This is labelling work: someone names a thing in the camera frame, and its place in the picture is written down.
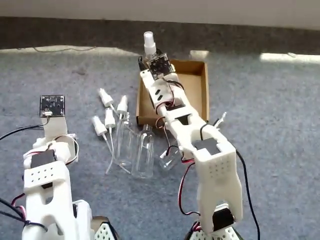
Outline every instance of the circuit board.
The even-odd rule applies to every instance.
[[[64,95],[41,95],[40,111],[41,118],[45,118],[50,113],[50,117],[65,116],[65,96]]]
[[[160,56],[148,61],[146,64],[150,69],[154,79],[157,79],[158,76],[161,74],[165,76],[169,73],[174,72],[174,69],[171,66],[171,63],[166,53],[161,54]]]

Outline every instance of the brown cardboard box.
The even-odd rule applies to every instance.
[[[207,64],[202,61],[170,60],[184,87],[190,104],[198,111],[203,120],[209,121],[209,86]],[[136,103],[136,122],[138,125],[154,126],[159,116],[152,107],[148,91],[139,79]]]

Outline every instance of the white wall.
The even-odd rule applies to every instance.
[[[320,0],[0,0],[0,16],[258,25],[320,30]]]

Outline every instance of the gray carpet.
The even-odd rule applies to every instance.
[[[210,117],[228,112],[225,134],[246,160],[261,239],[318,239],[319,212],[319,61],[261,61],[261,53],[317,55],[320,32],[207,24],[0,18],[0,132],[39,123],[39,95],[65,94],[70,132],[80,145],[80,162],[70,169],[72,197],[89,202],[94,215],[110,218],[129,240],[183,239],[192,216],[183,216],[177,192],[185,166],[163,172],[157,164],[151,180],[134,180],[113,166],[105,176],[110,154],[97,138],[90,117],[103,117],[97,88],[119,101],[127,94],[136,110],[137,54],[144,31],[155,33],[157,46],[172,58],[188,59],[190,51],[208,55]],[[91,51],[40,53],[12,50],[74,45]],[[0,196],[11,200],[23,189],[22,155],[39,130],[1,141]],[[157,138],[156,151],[165,140]],[[246,240],[257,239],[243,168],[244,218],[235,228]],[[197,177],[192,170],[183,192],[183,206],[196,210]],[[0,217],[1,239],[21,239],[22,225]]]

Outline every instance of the robotic arm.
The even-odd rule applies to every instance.
[[[191,106],[184,89],[177,84],[178,75],[166,53],[148,59],[146,63],[147,69],[141,71],[140,76],[152,105],[159,117],[164,117],[165,128],[176,138],[180,153],[195,161],[201,228],[207,236],[228,239],[226,236],[231,236],[229,227],[243,218],[236,149]],[[215,140],[220,152],[212,155],[206,148],[198,150],[193,145],[195,141],[206,139]]]
[[[44,137],[23,155],[25,218],[32,223],[23,228],[22,240],[116,240],[109,222],[92,229],[92,212],[84,200],[72,200],[67,165],[78,161],[79,146],[68,134],[65,97],[40,97],[40,117]]]

